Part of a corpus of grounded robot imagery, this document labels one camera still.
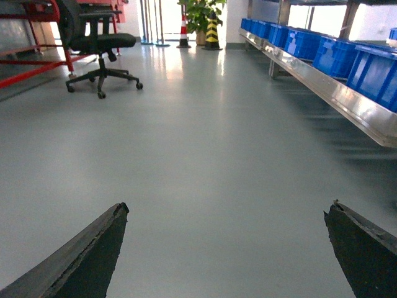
potted plant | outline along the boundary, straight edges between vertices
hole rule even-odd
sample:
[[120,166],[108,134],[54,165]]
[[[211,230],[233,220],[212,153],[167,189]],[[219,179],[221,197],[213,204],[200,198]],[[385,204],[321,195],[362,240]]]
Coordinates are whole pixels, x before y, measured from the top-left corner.
[[216,14],[216,20],[222,25],[219,16],[222,10],[217,4],[225,5],[227,0],[179,0],[179,5],[185,5],[187,19],[187,33],[196,33],[196,44],[205,45],[205,34],[207,33],[208,18],[212,11]]

chair base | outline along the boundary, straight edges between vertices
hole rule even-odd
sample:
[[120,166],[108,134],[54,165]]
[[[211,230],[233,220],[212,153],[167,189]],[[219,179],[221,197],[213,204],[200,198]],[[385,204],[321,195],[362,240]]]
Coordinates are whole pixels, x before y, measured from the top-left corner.
[[105,62],[104,59],[100,56],[99,59],[99,69],[98,70],[92,70],[82,76],[79,76],[77,78],[70,79],[69,81],[66,82],[66,87],[68,88],[69,92],[74,92],[74,88],[70,86],[71,83],[76,83],[80,81],[84,81],[85,79],[88,79],[91,82],[94,82],[96,77],[99,77],[98,80],[98,97],[100,99],[103,99],[106,97],[106,93],[102,91],[102,85],[108,76],[115,76],[117,78],[122,78],[122,79],[127,79],[129,81],[136,81],[136,88],[137,89],[142,89],[143,85],[142,83],[139,82],[139,78],[136,78],[132,75],[129,74],[128,70],[115,70],[112,68],[106,68],[105,67]]

green plant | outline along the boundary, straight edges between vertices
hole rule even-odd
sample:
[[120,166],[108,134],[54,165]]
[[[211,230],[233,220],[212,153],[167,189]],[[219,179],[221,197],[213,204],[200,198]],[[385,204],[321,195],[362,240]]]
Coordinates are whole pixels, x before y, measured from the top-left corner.
[[217,4],[225,5],[227,0],[179,0],[179,5],[186,5],[187,32],[207,31],[208,18],[212,11],[215,12],[216,20],[222,25],[219,19],[222,11],[216,6]]

traffic cone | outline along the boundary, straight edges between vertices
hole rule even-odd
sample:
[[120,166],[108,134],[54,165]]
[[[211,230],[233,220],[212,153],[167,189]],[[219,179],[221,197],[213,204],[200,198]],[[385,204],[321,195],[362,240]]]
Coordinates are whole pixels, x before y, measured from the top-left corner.
[[191,46],[187,43],[185,14],[182,14],[181,39],[179,40],[179,45],[177,46],[177,48],[191,48]]
[[218,21],[216,20],[215,11],[211,12],[210,19],[208,20],[207,35],[205,39],[204,50],[221,50],[219,47],[218,31],[216,27],[218,26]]

stainless steel shelf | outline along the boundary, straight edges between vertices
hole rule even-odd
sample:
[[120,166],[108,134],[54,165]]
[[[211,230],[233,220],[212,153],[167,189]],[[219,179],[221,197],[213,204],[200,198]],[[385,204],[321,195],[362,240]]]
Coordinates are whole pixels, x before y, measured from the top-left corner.
[[[279,0],[267,0],[269,2],[279,3]],[[356,0],[354,2],[362,3],[366,5],[392,5],[397,4],[396,0]],[[346,5],[347,0],[290,0],[291,5],[308,5],[308,6],[320,6],[320,5]]]
[[377,143],[397,148],[396,113],[275,47],[267,40],[243,29],[239,33]]

